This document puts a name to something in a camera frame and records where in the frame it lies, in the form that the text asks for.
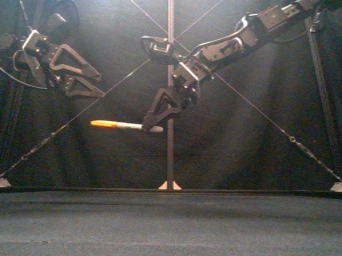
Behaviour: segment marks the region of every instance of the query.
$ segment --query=cable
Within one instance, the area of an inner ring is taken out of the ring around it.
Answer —
[[[48,88],[39,87],[39,86],[35,86],[35,85],[32,85],[32,84],[28,84],[28,83],[20,81],[19,79],[16,79],[16,78],[3,69],[3,67],[0,67],[0,71],[2,71],[3,74],[6,74],[6,75],[10,77],[10,79],[12,79],[16,83],[19,83],[19,84],[22,84],[22,85],[24,85],[24,86],[27,86],[27,87],[30,87],[30,88],[38,89],[38,90],[47,90],[47,89],[48,89]]]
[[[68,8],[68,4],[72,6],[72,10],[74,10],[74,14],[75,14],[75,24],[74,24],[74,28],[70,27],[71,29],[71,32],[75,32],[75,30],[78,29],[79,25],[80,25],[80,16],[79,16],[79,10],[78,10],[78,6],[75,4],[75,2],[72,0],[62,0],[59,1],[51,8],[51,11],[50,11],[50,14],[47,17],[50,17],[55,12],[56,10],[63,7],[63,5],[67,7],[66,10],[68,11],[70,8]]]

